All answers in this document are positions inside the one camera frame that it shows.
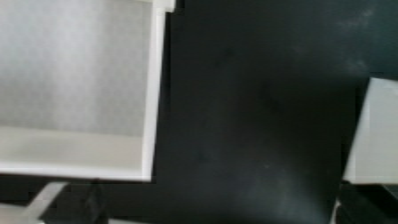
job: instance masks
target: black background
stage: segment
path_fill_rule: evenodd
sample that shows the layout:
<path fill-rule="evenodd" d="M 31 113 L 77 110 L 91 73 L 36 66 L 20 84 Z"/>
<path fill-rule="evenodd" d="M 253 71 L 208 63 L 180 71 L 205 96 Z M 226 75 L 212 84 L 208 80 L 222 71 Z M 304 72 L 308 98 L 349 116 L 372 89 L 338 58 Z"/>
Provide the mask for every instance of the black background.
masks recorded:
<path fill-rule="evenodd" d="M 368 77 L 397 77 L 393 0 L 185 0 L 169 15 L 151 184 L 103 181 L 114 217 L 327 224 Z M 0 177 L 27 204 L 54 178 Z"/>

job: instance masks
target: white cabinet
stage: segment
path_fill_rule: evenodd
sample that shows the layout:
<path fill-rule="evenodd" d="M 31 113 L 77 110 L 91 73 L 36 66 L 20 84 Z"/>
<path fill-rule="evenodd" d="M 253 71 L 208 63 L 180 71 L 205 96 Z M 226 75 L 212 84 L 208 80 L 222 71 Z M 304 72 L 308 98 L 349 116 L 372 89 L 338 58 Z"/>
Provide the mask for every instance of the white cabinet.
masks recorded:
<path fill-rule="evenodd" d="M 398 183 L 398 81 L 372 79 L 345 179 Z"/>
<path fill-rule="evenodd" d="M 0 1 L 0 172 L 151 180 L 174 0 Z"/>

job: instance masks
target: open white box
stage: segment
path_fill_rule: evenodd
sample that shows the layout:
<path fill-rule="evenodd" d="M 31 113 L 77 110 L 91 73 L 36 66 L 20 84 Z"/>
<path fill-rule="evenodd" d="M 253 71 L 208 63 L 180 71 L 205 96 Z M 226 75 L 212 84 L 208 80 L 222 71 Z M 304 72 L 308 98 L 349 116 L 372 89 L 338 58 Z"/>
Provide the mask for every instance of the open white box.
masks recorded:
<path fill-rule="evenodd" d="M 0 1 L 0 173 L 151 180 L 174 0 Z"/>

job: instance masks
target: white panel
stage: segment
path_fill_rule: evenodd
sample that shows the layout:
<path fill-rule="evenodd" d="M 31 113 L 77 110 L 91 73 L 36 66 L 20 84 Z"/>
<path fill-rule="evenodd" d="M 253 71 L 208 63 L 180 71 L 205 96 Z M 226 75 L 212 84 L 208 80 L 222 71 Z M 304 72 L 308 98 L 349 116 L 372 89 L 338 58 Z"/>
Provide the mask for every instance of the white panel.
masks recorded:
<path fill-rule="evenodd" d="M 372 79 L 345 179 L 398 183 L 398 82 Z"/>
<path fill-rule="evenodd" d="M 0 125 L 142 136 L 151 7 L 0 1 Z"/>

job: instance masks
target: dark surface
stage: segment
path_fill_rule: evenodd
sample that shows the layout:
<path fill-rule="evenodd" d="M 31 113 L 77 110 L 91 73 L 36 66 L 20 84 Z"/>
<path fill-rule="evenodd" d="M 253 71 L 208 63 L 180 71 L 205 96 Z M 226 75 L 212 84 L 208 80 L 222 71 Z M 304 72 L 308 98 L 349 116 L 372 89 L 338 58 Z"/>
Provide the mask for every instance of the dark surface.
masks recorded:
<path fill-rule="evenodd" d="M 116 217 L 329 223 L 368 77 L 398 75 L 397 11 L 393 0 L 185 1 L 169 18 L 155 182 L 105 182 Z M 2 180 L 7 201 L 47 181 Z"/>
<path fill-rule="evenodd" d="M 361 224 L 398 223 L 397 186 L 381 184 L 341 186 L 340 210 L 341 219 Z"/>
<path fill-rule="evenodd" d="M 354 222 L 354 220 L 352 220 L 352 217 L 345 211 L 343 206 L 338 207 L 336 224 L 357 224 L 357 222 Z"/>
<path fill-rule="evenodd" d="M 109 224 L 102 186 L 70 184 L 39 219 L 47 224 Z"/>

